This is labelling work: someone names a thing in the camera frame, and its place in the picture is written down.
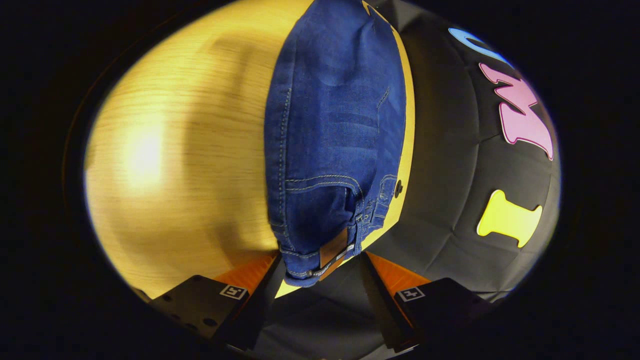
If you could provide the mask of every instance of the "stitching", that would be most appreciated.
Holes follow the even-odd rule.
[[[354,244],[348,245],[344,251],[341,251],[337,256],[335,256],[333,259],[331,259],[331,261],[329,261],[325,266],[322,267],[322,269],[316,271],[316,272],[311,272],[311,275],[314,277],[317,276],[322,276],[327,270],[329,270],[329,268],[335,264],[336,261],[338,261],[338,259],[340,259],[342,256],[346,256],[347,253],[349,252],[349,250],[352,250],[355,247]]]
[[[382,99],[378,101],[378,105],[376,106],[376,112],[380,111],[380,105],[382,105],[382,102],[384,102],[384,100],[387,100],[388,96],[389,96],[389,86],[387,86],[387,91],[385,92],[385,95],[383,95]]]
[[[284,249],[282,249],[282,248],[280,249],[280,252],[281,252],[281,253],[283,253],[283,254],[287,254],[287,255],[297,256],[297,257],[299,257],[299,258],[301,258],[301,259],[308,259],[308,258],[312,258],[312,257],[314,257],[314,256],[318,255],[317,251],[316,251],[316,252],[312,252],[311,254],[301,255],[301,254],[297,254],[297,253],[295,253],[295,252],[291,252],[291,251],[288,251],[288,250],[284,250]]]
[[[352,184],[345,183],[344,181],[330,181],[330,182],[327,182],[327,183],[317,183],[317,184],[312,185],[312,186],[307,186],[306,188],[289,188],[289,189],[287,189],[287,191],[291,191],[291,190],[294,190],[294,191],[308,190],[308,189],[311,189],[311,188],[315,188],[315,187],[317,187],[319,185],[326,185],[326,184],[343,184],[343,185],[351,185],[351,186],[353,186]]]
[[[363,195],[362,189],[360,187],[360,183],[358,183],[358,181],[356,179],[352,178],[351,176],[345,176],[345,175],[320,175],[320,176],[310,177],[308,179],[290,179],[290,180],[285,180],[285,182],[286,183],[298,183],[300,181],[309,181],[309,180],[313,180],[313,179],[319,179],[321,177],[345,177],[346,179],[353,180],[356,183],[356,185],[358,186],[358,191],[360,192],[360,195]]]
[[[289,106],[291,105],[291,88],[287,90],[287,100],[285,101],[285,110],[282,113],[282,120],[280,123],[280,171],[278,172],[278,190],[280,190],[280,218],[284,221],[284,238],[289,245],[289,247],[295,251],[296,248],[291,243],[289,239],[289,229],[287,227],[285,212],[284,212],[284,197],[285,192],[283,191],[283,180],[284,180],[284,161],[283,161],[283,153],[285,152],[285,128],[287,125],[287,120],[289,120]]]
[[[308,276],[309,274],[313,274],[311,271],[305,271],[305,272],[295,272],[295,271],[291,271],[289,269],[287,269],[287,271],[295,276]]]
[[[362,243],[363,235],[367,231],[361,219],[362,219],[362,215],[360,215],[360,217],[356,219],[356,225],[358,225],[358,227],[356,228],[356,243],[355,243],[356,246],[355,246],[354,252],[358,252],[360,248],[359,245]]]
[[[389,175],[385,175],[382,180],[380,180],[380,197],[382,197],[382,195],[384,195],[384,197],[382,197],[382,199],[386,200],[387,199],[387,194],[385,193],[385,188],[384,186],[382,186],[382,183],[385,182],[385,180],[387,179],[394,179],[397,180],[397,176],[393,175],[393,174],[389,174]]]

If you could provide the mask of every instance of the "yellow letter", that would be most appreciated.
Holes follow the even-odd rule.
[[[518,240],[518,247],[523,247],[536,230],[542,206],[527,210],[507,201],[502,190],[495,190],[489,198],[484,214],[477,227],[480,236],[489,233],[500,233]]]

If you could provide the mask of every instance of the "black fabric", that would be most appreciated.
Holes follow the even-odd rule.
[[[478,61],[520,77],[499,61],[470,54],[448,33],[452,26],[422,11],[401,31],[415,88],[415,145],[410,183],[399,222],[367,250],[428,279],[451,277],[480,297],[504,297],[547,246],[557,220],[559,156],[508,144],[502,135],[496,87]],[[548,115],[539,104],[556,143]],[[480,237],[476,225],[491,192],[543,214],[528,244],[500,234]],[[290,359],[376,359],[386,349],[353,259],[323,282],[276,299],[255,354]],[[337,341],[349,338],[349,341]]]
[[[528,143],[507,143],[503,102],[477,64],[515,78],[501,61],[450,36],[452,24],[428,12],[401,33],[412,66],[416,125],[413,163],[400,221],[370,250],[428,279],[452,277],[483,298],[512,290],[545,250],[557,222],[560,159],[553,124],[533,106],[552,135],[554,160]],[[527,209],[543,206],[536,232],[519,249],[513,238],[476,234],[495,189]]]

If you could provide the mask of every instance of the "screw hole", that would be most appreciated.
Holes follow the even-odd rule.
[[[211,318],[204,318],[202,319],[202,322],[207,326],[216,326],[218,324],[215,320]]]

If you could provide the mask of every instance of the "jeans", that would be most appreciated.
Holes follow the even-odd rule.
[[[285,281],[311,286],[319,248],[382,227],[402,152],[406,94],[390,25],[360,0],[315,0],[280,51],[265,110],[268,215]]]

